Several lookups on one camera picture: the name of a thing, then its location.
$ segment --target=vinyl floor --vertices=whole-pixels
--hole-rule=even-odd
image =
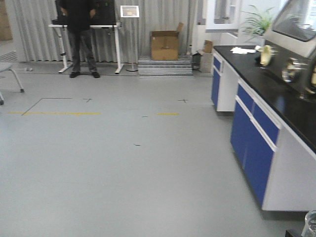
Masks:
[[[0,75],[1,237],[283,237],[302,212],[261,211],[230,145],[212,78]]]

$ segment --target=white cabinet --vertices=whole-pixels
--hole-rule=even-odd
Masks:
[[[238,73],[217,52],[213,51],[213,83],[211,100],[216,111],[235,110],[235,96],[238,88]]]
[[[208,0],[206,32],[235,32],[241,0]]]
[[[236,96],[231,143],[260,203],[263,204],[280,124],[242,80]]]
[[[316,154],[243,80],[231,143],[261,208],[308,211],[316,203]]]

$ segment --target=beaker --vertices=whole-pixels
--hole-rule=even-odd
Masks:
[[[302,237],[316,237],[316,210],[310,211],[305,216],[305,226]]]

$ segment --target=gray curtain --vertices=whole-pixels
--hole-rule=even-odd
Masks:
[[[20,61],[60,61],[58,37],[48,25],[57,16],[54,0],[6,0],[14,40]],[[180,33],[179,54],[187,52],[192,39],[194,0],[116,0],[116,17],[121,22],[119,40],[122,62],[137,62],[137,55],[150,55],[150,32],[175,30]],[[140,18],[120,18],[121,5],[138,5]],[[63,32],[65,50],[70,59],[67,31]],[[93,51],[98,62],[117,62],[112,29],[93,30]]]

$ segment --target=framed sign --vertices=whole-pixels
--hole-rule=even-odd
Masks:
[[[120,6],[120,16],[121,17],[139,17],[139,7],[138,6]]]

